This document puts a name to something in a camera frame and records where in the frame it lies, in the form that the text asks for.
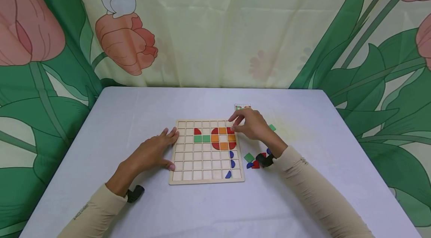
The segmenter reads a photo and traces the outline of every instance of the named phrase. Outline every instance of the floral curtain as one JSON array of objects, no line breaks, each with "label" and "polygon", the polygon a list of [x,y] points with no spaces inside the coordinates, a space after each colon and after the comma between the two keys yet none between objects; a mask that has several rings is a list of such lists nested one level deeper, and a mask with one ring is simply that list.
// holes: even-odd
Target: floral curtain
[{"label": "floral curtain", "polygon": [[431,0],[0,0],[0,237],[106,86],[322,89],[431,237]]}]

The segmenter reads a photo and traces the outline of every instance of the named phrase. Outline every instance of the green piece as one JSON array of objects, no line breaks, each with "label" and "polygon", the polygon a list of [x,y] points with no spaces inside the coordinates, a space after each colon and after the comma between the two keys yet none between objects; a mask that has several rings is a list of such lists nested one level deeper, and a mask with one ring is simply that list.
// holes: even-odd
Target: green piece
[{"label": "green piece", "polygon": [[204,140],[205,143],[210,143],[211,142],[211,137],[209,135],[202,136],[202,139]]},{"label": "green piece", "polygon": [[254,156],[252,156],[250,153],[248,153],[247,155],[244,156],[244,159],[250,163],[254,161]]},{"label": "green piece", "polygon": [[195,135],[195,142],[201,143],[202,142],[202,135]]}]

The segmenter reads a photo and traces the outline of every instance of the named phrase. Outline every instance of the grid square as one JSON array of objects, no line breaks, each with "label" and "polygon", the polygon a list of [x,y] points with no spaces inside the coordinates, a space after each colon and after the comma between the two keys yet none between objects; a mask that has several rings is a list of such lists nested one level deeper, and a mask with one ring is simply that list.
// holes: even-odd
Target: grid square
[{"label": "grid square", "polygon": [[213,159],[220,159],[220,152],[212,152],[213,154]]},{"label": "grid square", "polygon": [[202,161],[193,161],[193,170],[202,170]]},{"label": "grid square", "polygon": [[177,144],[184,144],[184,140],[185,140],[184,136],[179,136],[177,139]]},{"label": "grid square", "polygon": [[184,167],[183,170],[189,171],[193,169],[193,162],[191,161],[184,161]]},{"label": "grid square", "polygon": [[211,152],[204,152],[202,157],[203,159],[211,159]]},{"label": "grid square", "polygon": [[175,171],[182,171],[183,170],[183,162],[182,161],[175,161]]},{"label": "grid square", "polygon": [[185,161],[192,161],[193,160],[193,153],[192,152],[184,153],[184,160]]},{"label": "grid square", "polygon": [[202,146],[203,148],[203,150],[204,151],[211,151],[211,147],[212,147],[212,145],[211,144],[203,144],[203,146]]},{"label": "grid square", "polygon": [[213,178],[213,172],[212,171],[204,171],[204,180],[209,180]]},{"label": "grid square", "polygon": [[183,172],[174,172],[174,176],[172,178],[173,181],[181,181],[183,179]]},{"label": "grid square", "polygon": [[211,161],[204,161],[204,170],[211,170]]},{"label": "grid square", "polygon": [[221,162],[213,161],[213,169],[221,169]]},{"label": "grid square", "polygon": [[195,152],[193,155],[193,160],[200,161],[202,159],[202,152]]},{"label": "grid square", "polygon": [[221,170],[213,170],[213,179],[221,179]]},{"label": "grid square", "polygon": [[193,171],[193,180],[202,180],[202,171]]},{"label": "grid square", "polygon": [[230,158],[229,151],[220,152],[220,156],[221,156],[221,159],[229,159]]},{"label": "grid square", "polygon": [[209,135],[203,135],[202,136],[202,141],[205,142],[205,143],[209,143],[209,142],[211,142],[211,138],[210,138]]},{"label": "grid square", "polygon": [[195,151],[202,151],[202,144],[195,144]]},{"label": "grid square", "polygon": [[183,172],[183,180],[184,181],[191,180],[192,175],[193,175],[192,171]]},{"label": "grid square", "polygon": [[230,161],[221,161],[222,169],[230,169]]},{"label": "grid square", "polygon": [[211,142],[212,143],[218,142],[218,135],[211,135]]},{"label": "grid square", "polygon": [[183,158],[184,158],[184,153],[175,153],[176,161],[182,161]]},{"label": "grid square", "polygon": [[193,151],[193,144],[185,144],[184,151],[186,152]]},{"label": "grid square", "polygon": [[220,135],[220,142],[226,143],[227,142],[227,135]]},{"label": "grid square", "polygon": [[177,151],[177,152],[182,152],[182,151],[184,151],[184,144],[177,144],[177,145],[175,146],[175,151]]},{"label": "grid square", "polygon": [[195,142],[201,143],[202,142],[202,135],[195,135]]}]

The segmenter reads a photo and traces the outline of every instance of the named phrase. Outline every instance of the white tablecloth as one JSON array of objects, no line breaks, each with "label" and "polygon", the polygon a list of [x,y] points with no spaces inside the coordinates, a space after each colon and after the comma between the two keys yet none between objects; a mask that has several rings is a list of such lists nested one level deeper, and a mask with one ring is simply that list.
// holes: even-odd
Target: white tablecloth
[{"label": "white tablecloth", "polygon": [[[55,237],[145,139],[177,119],[228,118],[234,104],[260,110],[376,238],[420,237],[323,91],[224,88],[106,88],[21,237]],[[266,150],[244,137],[240,145],[242,155]],[[244,172],[245,182],[194,185],[169,185],[167,170],[144,173],[135,180],[144,195],[126,205],[107,236],[328,237],[273,167]]]}]

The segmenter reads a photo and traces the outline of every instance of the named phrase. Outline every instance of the hand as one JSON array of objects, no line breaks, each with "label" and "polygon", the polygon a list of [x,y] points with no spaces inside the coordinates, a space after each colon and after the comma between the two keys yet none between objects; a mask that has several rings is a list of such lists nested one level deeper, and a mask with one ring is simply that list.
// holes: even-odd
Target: hand
[{"label": "hand", "polygon": [[168,134],[168,129],[165,128],[160,135],[151,137],[143,142],[130,155],[125,163],[130,165],[137,173],[141,173],[156,167],[164,167],[168,170],[175,170],[175,165],[163,158],[165,149],[177,141],[179,133],[177,128],[173,128]]}]

